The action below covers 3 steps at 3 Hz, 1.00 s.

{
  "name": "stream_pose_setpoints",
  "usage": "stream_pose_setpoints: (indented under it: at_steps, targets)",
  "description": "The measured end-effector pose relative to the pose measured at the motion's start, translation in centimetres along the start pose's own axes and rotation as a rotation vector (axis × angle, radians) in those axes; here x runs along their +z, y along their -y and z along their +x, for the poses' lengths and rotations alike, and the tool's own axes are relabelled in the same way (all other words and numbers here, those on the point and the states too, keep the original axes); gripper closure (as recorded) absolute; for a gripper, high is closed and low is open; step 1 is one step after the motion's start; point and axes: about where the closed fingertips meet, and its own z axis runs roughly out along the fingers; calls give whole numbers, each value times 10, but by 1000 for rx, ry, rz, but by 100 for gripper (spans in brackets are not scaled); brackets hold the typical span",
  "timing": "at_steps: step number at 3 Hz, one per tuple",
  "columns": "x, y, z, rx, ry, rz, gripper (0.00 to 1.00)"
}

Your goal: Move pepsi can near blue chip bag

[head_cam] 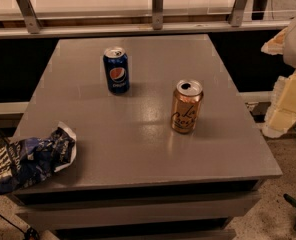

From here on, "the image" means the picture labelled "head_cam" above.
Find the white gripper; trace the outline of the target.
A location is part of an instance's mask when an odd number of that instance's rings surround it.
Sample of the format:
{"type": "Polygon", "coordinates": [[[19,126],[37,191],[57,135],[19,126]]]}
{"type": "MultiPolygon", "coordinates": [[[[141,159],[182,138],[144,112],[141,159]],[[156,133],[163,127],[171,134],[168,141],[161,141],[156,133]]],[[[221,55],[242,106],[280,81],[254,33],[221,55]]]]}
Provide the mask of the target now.
{"type": "MultiPolygon", "coordinates": [[[[286,64],[296,68],[296,17],[269,41],[261,51],[269,55],[282,55],[286,64]]],[[[271,95],[262,133],[279,138],[296,124],[296,70],[289,77],[279,76],[271,95]]]]}

